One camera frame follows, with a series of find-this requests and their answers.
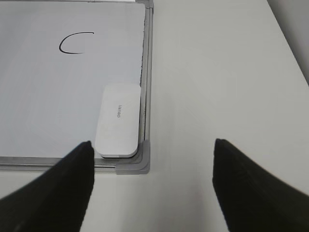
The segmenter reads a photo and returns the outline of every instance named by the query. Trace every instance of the wall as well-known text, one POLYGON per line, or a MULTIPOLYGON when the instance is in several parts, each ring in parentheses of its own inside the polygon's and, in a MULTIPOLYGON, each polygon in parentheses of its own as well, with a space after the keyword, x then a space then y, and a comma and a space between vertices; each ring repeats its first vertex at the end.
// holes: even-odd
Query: wall
POLYGON ((309 0, 268 0, 309 83, 309 0))

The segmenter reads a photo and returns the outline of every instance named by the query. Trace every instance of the whiteboard eraser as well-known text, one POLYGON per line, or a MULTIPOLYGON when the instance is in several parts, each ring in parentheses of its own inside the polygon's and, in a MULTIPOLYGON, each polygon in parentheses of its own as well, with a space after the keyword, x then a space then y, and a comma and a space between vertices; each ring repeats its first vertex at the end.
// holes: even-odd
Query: whiteboard eraser
POLYGON ((104 158, 135 155, 139 140, 140 86, 110 84, 104 89, 95 150, 104 158))

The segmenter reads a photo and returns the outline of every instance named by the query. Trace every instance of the black object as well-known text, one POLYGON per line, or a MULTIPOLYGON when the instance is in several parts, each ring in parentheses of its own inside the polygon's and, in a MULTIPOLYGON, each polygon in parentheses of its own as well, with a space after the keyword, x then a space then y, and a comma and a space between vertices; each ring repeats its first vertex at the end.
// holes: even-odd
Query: black object
POLYGON ((0 232, 78 232, 94 184, 84 142, 43 175, 0 200, 0 232))
POLYGON ((231 232, 309 232, 309 197, 226 140, 216 140, 212 181, 231 232))

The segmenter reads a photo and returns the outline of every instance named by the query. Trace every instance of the black marker line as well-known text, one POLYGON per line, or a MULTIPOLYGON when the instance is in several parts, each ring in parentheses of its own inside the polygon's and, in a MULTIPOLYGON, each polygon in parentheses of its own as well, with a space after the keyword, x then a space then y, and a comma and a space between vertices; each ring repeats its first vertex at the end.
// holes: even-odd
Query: black marker line
MULTIPOLYGON (((78 32, 78 33, 74 33, 74 34, 72 34, 72 35, 77 35, 77 34, 94 34, 94 32, 78 32)), ((63 42, 64 42, 67 38, 69 38, 70 36, 72 36, 72 35, 68 35, 66 38, 64 38, 64 39, 61 41, 61 43, 59 44, 59 51, 62 52, 62 53, 65 53, 65 54, 83 54, 83 52, 81 52, 81 53, 75 53, 75 52, 66 52, 66 51, 63 51, 63 50, 62 50, 61 46, 62 46, 63 42)))

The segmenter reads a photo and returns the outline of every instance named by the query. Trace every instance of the whiteboard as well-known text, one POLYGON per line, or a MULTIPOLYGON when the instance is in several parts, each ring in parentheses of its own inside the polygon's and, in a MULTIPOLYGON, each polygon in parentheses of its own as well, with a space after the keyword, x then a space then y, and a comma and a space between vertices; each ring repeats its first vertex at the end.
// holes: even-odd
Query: whiteboard
POLYGON ((0 156, 93 143, 104 87, 140 83, 144 18, 143 4, 0 1, 0 156))

